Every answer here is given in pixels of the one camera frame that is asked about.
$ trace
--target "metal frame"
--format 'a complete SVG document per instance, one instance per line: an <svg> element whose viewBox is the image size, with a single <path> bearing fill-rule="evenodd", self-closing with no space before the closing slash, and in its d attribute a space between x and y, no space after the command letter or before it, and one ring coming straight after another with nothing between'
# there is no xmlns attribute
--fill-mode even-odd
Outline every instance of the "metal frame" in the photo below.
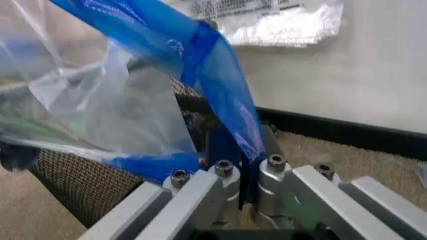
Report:
<svg viewBox="0 0 427 240"><path fill-rule="evenodd" d="M405 239L427 239L427 214L369 176L339 188Z"/></svg>
<svg viewBox="0 0 427 240"><path fill-rule="evenodd" d="M292 169L271 130L263 130L269 158L259 166L251 217L275 231L242 236L293 238L304 231L316 239L427 239L421 209L370 177L343 183L329 166ZM170 178L164 188L144 183L81 239L204 239L203 232L239 238L239 231L224 229L236 219L240 177L235 166L213 166L185 176L179 186Z"/></svg>
<svg viewBox="0 0 427 240"><path fill-rule="evenodd" d="M209 229L226 201L223 191L218 176L199 170L136 239L187 239Z"/></svg>
<svg viewBox="0 0 427 240"><path fill-rule="evenodd" d="M92 226L80 240L134 239L171 199L169 191L145 182Z"/></svg>

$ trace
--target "beige carpet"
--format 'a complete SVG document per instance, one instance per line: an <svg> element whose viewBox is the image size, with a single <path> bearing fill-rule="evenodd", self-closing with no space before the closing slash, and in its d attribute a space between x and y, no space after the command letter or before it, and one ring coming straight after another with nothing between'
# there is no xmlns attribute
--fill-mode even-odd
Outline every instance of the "beige carpet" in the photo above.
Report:
<svg viewBox="0 0 427 240"><path fill-rule="evenodd" d="M30 172L0 166L0 240L71 240L85 231Z"/></svg>
<svg viewBox="0 0 427 240"><path fill-rule="evenodd" d="M427 190L417 174L393 161L414 165L416 160L291 133L279 134L278 140L294 168L329 162L343 180L371 176L427 211ZM0 167L0 240L71 240L85 231L33 175Z"/></svg>

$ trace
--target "hex socket screw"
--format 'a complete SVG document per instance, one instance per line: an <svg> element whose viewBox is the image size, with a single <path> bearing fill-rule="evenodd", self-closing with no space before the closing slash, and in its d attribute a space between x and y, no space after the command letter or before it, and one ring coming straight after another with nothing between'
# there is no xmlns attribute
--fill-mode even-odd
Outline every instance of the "hex socket screw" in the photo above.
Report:
<svg viewBox="0 0 427 240"><path fill-rule="evenodd" d="M325 178L327 178L329 181L332 181L334 179L334 168L332 168L331 165L327 163L317 163L314 165L314 169L323 175Z"/></svg>
<svg viewBox="0 0 427 240"><path fill-rule="evenodd" d="M233 163L229 160L219 160L215 164L215 173L221 178L228 178L233 174Z"/></svg>
<svg viewBox="0 0 427 240"><path fill-rule="evenodd" d="M181 189L190 180L190 174L185 170L176 170L170 175L172 186Z"/></svg>
<svg viewBox="0 0 427 240"><path fill-rule="evenodd" d="M287 163L288 161L279 154L273 154L268 158L268 166L277 173L283 172Z"/></svg>

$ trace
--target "white wall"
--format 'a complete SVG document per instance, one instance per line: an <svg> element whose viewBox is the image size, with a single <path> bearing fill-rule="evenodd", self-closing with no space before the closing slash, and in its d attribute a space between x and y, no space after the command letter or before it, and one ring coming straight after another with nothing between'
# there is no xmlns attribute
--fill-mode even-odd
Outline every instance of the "white wall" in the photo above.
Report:
<svg viewBox="0 0 427 240"><path fill-rule="evenodd" d="M427 0L347 0L338 37L241 48L258 107L427 133Z"/></svg>

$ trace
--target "black baseboard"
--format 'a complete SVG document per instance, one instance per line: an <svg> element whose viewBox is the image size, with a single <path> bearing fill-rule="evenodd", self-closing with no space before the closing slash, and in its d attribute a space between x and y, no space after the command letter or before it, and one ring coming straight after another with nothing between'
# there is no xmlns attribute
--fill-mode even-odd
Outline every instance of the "black baseboard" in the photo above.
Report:
<svg viewBox="0 0 427 240"><path fill-rule="evenodd" d="M427 161L427 135L297 113L258 108L279 130L334 143Z"/></svg>

